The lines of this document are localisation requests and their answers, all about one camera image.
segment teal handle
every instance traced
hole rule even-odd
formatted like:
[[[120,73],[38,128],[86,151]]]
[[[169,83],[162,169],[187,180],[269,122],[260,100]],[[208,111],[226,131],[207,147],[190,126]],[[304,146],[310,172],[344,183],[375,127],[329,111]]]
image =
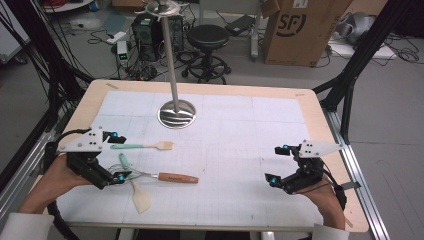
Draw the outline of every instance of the teal handle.
[[[123,153],[119,154],[119,161],[121,161],[121,164],[125,168],[125,170],[129,171],[131,169],[127,157],[125,157]]]
[[[113,144],[112,149],[144,148],[143,144]]]

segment floor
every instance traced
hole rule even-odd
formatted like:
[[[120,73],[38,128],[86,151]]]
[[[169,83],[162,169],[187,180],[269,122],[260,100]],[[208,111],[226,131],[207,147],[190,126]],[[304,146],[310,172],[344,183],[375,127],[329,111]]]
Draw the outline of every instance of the floor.
[[[107,21],[115,13],[108,6],[95,15]],[[61,19],[72,14],[81,14],[81,10],[63,14]],[[133,18],[131,12],[117,16],[120,21],[122,16],[124,20],[118,27],[125,31]],[[215,15],[212,20],[219,22],[222,19]],[[104,40],[108,38],[101,34],[98,36]],[[89,44],[87,40],[90,38],[90,32],[85,31],[67,35],[72,52],[93,76],[117,77],[110,46]],[[410,42],[418,49],[424,49],[423,39],[411,39]],[[399,48],[413,48],[406,40],[394,41],[393,44]],[[249,48],[248,38],[232,37],[228,46],[216,52],[233,70],[226,77],[228,84],[311,89],[337,76],[348,62],[333,53],[330,63],[322,68],[265,65],[261,54],[255,62],[250,59]],[[418,56],[424,59],[422,52]],[[424,235],[424,190],[419,187],[424,183],[423,142],[420,141],[424,136],[424,65],[400,58],[387,62],[385,66],[380,64],[386,61],[376,61],[368,64],[355,86],[350,141],[390,238],[420,239]],[[327,62],[328,59],[323,58],[318,66]],[[158,72],[166,71],[162,65],[166,65],[166,61],[154,64]],[[192,78],[182,78],[181,69],[176,70],[177,82],[195,82]],[[31,63],[0,65],[1,170],[47,109],[43,87],[34,74]],[[167,81],[167,78],[161,74],[152,81]],[[76,228],[75,231],[81,239],[114,239],[116,229]],[[276,233],[277,240],[301,236]],[[183,238],[201,239],[202,233],[184,232]],[[49,239],[60,239],[53,228]],[[369,231],[351,234],[350,239],[368,240],[374,237]]]

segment brown handle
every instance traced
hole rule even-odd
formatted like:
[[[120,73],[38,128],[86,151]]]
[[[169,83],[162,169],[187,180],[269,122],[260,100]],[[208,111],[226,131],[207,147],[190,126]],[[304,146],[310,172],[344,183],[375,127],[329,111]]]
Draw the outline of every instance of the brown handle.
[[[182,174],[175,174],[175,173],[159,173],[158,179],[161,181],[179,182],[179,183],[198,183],[199,182],[199,178],[197,177],[182,175]]]

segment human hand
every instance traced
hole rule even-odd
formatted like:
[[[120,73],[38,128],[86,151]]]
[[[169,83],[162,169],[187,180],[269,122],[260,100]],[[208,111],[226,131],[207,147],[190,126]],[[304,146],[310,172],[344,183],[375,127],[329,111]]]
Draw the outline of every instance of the human hand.
[[[53,161],[44,176],[24,199],[19,208],[20,213],[42,214],[47,205],[72,188],[91,184],[69,169],[66,159],[66,154],[63,154]]]
[[[345,216],[327,175],[324,174],[320,182],[306,187],[296,194],[306,196],[318,207],[324,226],[345,230]]]

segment stool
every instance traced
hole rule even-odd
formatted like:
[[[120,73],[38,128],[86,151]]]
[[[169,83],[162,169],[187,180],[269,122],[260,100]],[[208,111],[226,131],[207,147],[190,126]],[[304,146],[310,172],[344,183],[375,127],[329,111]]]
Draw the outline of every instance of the stool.
[[[187,77],[191,73],[198,78],[197,83],[201,83],[202,79],[209,82],[221,78],[222,84],[227,84],[223,75],[231,73],[231,68],[221,58],[212,56],[213,50],[224,47],[230,40],[225,29],[215,25],[200,25],[188,32],[187,40],[204,55],[193,58],[181,75]]]

